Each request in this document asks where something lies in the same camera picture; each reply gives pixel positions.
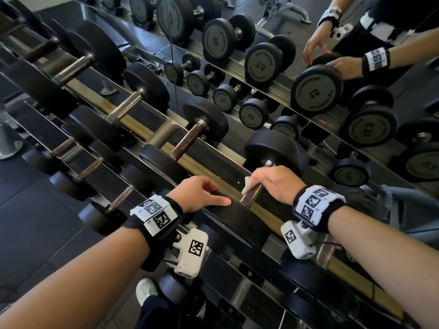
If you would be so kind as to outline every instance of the gym floor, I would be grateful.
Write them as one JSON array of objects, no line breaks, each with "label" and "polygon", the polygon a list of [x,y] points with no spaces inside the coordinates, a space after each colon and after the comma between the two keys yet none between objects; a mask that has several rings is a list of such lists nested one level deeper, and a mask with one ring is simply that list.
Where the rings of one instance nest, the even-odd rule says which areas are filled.
[{"label": "gym floor", "polygon": [[[237,13],[246,13],[255,22],[262,17],[265,7],[256,0],[231,0],[234,9],[223,8],[222,16],[229,18]],[[302,50],[315,30],[316,23],[331,0],[293,0],[305,8],[310,15],[311,25],[297,20],[285,20],[280,16],[268,22],[266,29],[275,34],[293,38],[297,45],[297,56],[287,75],[294,77],[305,69]],[[361,14],[374,0],[357,0],[348,22],[356,23]],[[39,12],[44,20],[54,18],[67,29],[75,28],[82,20],[79,4],[68,2]],[[116,43],[124,39],[105,22],[100,24]],[[142,30],[133,28],[146,49],[155,52],[167,42]],[[13,92],[13,88],[0,79],[2,98]],[[424,65],[414,66],[398,81],[392,91],[395,94],[396,109],[400,121],[408,120],[423,103],[434,98],[439,85],[439,76]],[[28,166],[19,156],[0,161],[0,310],[13,303],[41,280],[101,240],[95,232],[85,228],[77,218],[84,203],[77,202],[54,189],[47,176]],[[165,266],[148,276],[157,280]],[[121,295],[99,328],[133,328],[140,306],[134,289],[137,282],[146,275],[139,270],[129,287]]]}]

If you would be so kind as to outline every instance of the sneaker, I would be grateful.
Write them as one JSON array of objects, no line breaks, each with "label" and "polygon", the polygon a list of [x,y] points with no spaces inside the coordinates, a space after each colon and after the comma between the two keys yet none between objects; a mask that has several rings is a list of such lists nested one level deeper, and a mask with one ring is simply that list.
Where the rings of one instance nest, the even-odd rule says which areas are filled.
[{"label": "sneaker", "polygon": [[137,283],[136,296],[140,306],[143,305],[146,298],[156,295],[158,295],[157,288],[155,287],[154,282],[149,278],[143,278],[142,280],[140,280],[140,282]]}]

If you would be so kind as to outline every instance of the human arm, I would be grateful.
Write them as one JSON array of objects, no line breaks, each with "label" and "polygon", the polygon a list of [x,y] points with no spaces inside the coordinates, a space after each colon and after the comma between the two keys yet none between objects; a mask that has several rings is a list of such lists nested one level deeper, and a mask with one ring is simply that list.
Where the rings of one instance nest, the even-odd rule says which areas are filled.
[{"label": "human arm", "polygon": [[[332,0],[329,7],[338,7],[342,10],[342,13],[345,13],[346,10],[354,3],[355,0]],[[302,56],[308,66],[313,63],[313,53],[316,46],[320,46],[323,48],[325,53],[330,53],[331,51],[328,49],[329,37],[332,31],[332,22],[325,21],[323,22],[308,40],[303,49]]]},{"label": "human arm", "polygon": [[[184,180],[167,196],[184,212],[230,199],[207,177]],[[150,252],[138,229],[121,227],[26,293],[0,315],[0,328],[96,328]]]},{"label": "human arm", "polygon": [[[389,69],[409,66],[420,61],[427,61],[439,55],[439,28],[431,30],[407,44],[390,48]],[[344,80],[363,76],[363,59],[344,56],[331,61],[333,66]]]},{"label": "human arm", "polygon": [[[247,191],[262,183],[277,200],[292,204],[305,183],[284,166],[262,167]],[[349,207],[332,213],[329,232],[421,327],[439,323],[439,252]]]}]

